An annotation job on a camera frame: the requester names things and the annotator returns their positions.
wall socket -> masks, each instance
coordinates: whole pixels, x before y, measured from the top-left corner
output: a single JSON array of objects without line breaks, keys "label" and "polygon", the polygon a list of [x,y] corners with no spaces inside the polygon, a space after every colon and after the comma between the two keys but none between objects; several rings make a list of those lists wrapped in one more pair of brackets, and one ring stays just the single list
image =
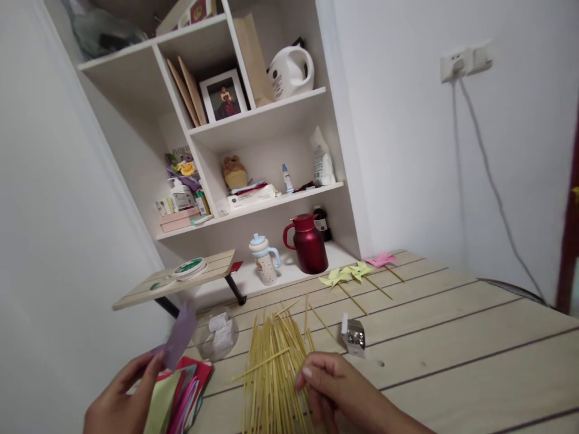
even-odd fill
[{"label": "wall socket", "polygon": [[440,81],[447,83],[455,75],[455,69],[462,75],[473,75],[493,66],[490,42],[483,46],[468,47],[462,51],[440,58]]}]

bundle of skewers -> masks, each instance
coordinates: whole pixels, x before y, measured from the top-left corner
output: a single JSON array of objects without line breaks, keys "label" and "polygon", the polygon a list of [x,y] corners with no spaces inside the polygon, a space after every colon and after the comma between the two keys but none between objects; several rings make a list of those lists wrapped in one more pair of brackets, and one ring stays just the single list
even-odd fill
[{"label": "bundle of skewers", "polygon": [[302,337],[289,312],[291,306],[253,321],[248,370],[244,378],[242,434],[316,433],[306,389],[296,390],[296,377],[308,355],[315,351],[311,332]]}]

stuffed toy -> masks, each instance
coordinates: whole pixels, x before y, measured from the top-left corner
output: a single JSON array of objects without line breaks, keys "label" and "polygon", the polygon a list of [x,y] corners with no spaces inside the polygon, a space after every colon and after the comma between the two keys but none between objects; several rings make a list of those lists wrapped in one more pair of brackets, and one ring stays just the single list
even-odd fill
[{"label": "stuffed toy", "polygon": [[238,156],[223,159],[223,178],[231,190],[247,187],[247,173]]}]

white shelf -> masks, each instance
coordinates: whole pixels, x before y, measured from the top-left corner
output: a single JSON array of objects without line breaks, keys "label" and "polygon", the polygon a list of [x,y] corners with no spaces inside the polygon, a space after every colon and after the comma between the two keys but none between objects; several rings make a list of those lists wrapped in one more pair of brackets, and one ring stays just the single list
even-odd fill
[{"label": "white shelf", "polygon": [[[324,273],[327,273],[334,268],[342,267],[359,260],[359,258],[353,257],[340,245],[333,241],[326,242],[325,246],[328,267]],[[261,282],[257,268],[255,266],[255,261],[251,257],[248,259],[248,257],[244,257],[239,253],[236,253],[235,261],[243,260],[243,264],[237,273],[232,274],[232,277],[235,281],[235,284],[239,288],[239,291],[243,295],[251,297],[251,295],[255,293],[273,291],[279,286],[314,277],[310,274],[305,274],[297,267],[297,257],[295,251],[289,250],[285,247],[280,248],[280,246],[274,247],[279,250],[279,254],[282,259],[282,266],[277,270],[277,282],[271,286],[266,286]],[[204,283],[197,288],[191,289],[189,293],[195,300],[195,306],[197,309],[202,309],[206,306],[222,303],[223,301],[233,298],[231,288],[229,288],[229,285],[225,279]]]},{"label": "white shelf", "polygon": [[157,240],[162,240],[162,239],[170,238],[170,237],[173,237],[176,235],[181,235],[183,233],[191,232],[193,230],[198,230],[198,229],[201,229],[201,228],[204,228],[207,226],[212,226],[212,225],[217,224],[217,223],[228,221],[228,220],[231,220],[231,219],[234,219],[237,217],[248,215],[248,214],[258,212],[258,211],[261,211],[264,209],[272,208],[274,206],[282,205],[282,204],[292,202],[295,200],[304,199],[306,197],[310,197],[310,196],[313,196],[316,194],[324,193],[324,192],[334,190],[336,188],[340,188],[343,186],[344,186],[343,182],[337,182],[337,183],[332,184],[330,186],[316,188],[315,190],[306,190],[304,192],[293,193],[291,195],[284,194],[284,195],[282,195],[278,198],[275,198],[275,199],[260,202],[260,203],[254,204],[254,205],[249,205],[249,206],[247,206],[247,207],[245,207],[237,212],[235,212],[235,211],[230,212],[229,215],[227,215],[225,217],[221,217],[218,219],[212,218],[207,223],[204,223],[204,224],[199,225],[199,226],[187,226],[186,228],[177,229],[177,230],[174,230],[171,232],[163,233],[161,235],[158,235]]},{"label": "white shelf", "polygon": [[154,45],[172,61],[181,55],[193,74],[235,58],[227,19],[220,14],[80,64],[78,70],[107,98],[161,116],[173,112],[174,107],[153,52]]},{"label": "white shelf", "polygon": [[189,130],[195,144],[216,154],[300,131],[316,113],[326,88],[312,90],[255,110]]}]

baby sippy cup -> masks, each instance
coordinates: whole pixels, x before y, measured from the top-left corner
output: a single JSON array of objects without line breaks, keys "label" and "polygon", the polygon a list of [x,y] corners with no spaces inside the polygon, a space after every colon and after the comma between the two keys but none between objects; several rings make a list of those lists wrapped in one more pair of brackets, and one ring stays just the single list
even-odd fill
[{"label": "baby sippy cup", "polygon": [[[249,243],[249,250],[252,251],[252,255],[255,258],[255,265],[258,266],[261,281],[264,285],[273,285],[277,280],[275,268],[279,268],[282,265],[277,249],[270,247],[270,243],[265,236],[253,234],[253,239]],[[276,255],[277,264],[275,266],[271,260],[270,252]]]}]

